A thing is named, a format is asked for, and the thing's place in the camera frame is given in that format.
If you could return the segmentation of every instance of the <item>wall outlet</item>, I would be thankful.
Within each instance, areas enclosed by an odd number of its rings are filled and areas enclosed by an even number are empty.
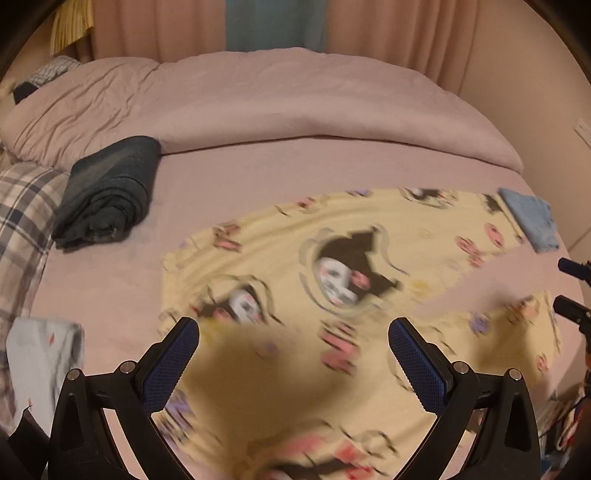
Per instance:
[[[584,122],[582,118],[579,118],[579,121],[574,126],[574,131],[576,131],[589,148],[591,148],[591,128]]]

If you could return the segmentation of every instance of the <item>metal screw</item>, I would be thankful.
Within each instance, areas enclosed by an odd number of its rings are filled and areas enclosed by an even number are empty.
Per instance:
[[[132,371],[134,371],[134,369],[135,369],[135,362],[132,362],[131,360],[127,360],[126,362],[123,362],[121,364],[121,366],[119,367],[119,370],[124,374],[130,374]]]
[[[453,364],[453,369],[459,374],[463,375],[468,373],[470,367],[466,365],[464,362],[456,362]]]
[[[68,380],[75,380],[79,376],[80,376],[80,370],[78,370],[77,368],[73,368],[66,375],[66,377],[67,377]]]
[[[509,376],[513,380],[521,380],[521,372],[515,368],[512,368],[511,370],[509,370]]]

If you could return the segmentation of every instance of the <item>pink curtain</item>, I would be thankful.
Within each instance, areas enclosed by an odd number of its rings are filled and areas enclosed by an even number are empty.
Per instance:
[[[417,70],[458,92],[479,0],[328,0],[325,51]]]
[[[226,48],[225,1],[95,0],[93,52],[177,61]]]

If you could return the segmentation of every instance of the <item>light blue folded cloth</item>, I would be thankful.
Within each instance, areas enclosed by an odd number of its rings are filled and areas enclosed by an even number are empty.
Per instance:
[[[510,189],[499,189],[499,195],[537,253],[558,250],[556,223],[548,202]]]
[[[37,424],[51,435],[66,374],[82,367],[82,327],[61,319],[17,317],[8,332],[6,353],[17,405],[14,427],[30,408]]]

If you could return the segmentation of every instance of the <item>blue grip pad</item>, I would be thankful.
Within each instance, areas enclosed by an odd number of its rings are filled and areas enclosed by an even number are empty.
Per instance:
[[[144,381],[142,406],[147,414],[162,410],[199,344],[196,322],[179,331]]]
[[[441,415],[446,404],[445,383],[402,322],[390,324],[388,342],[425,411]]]

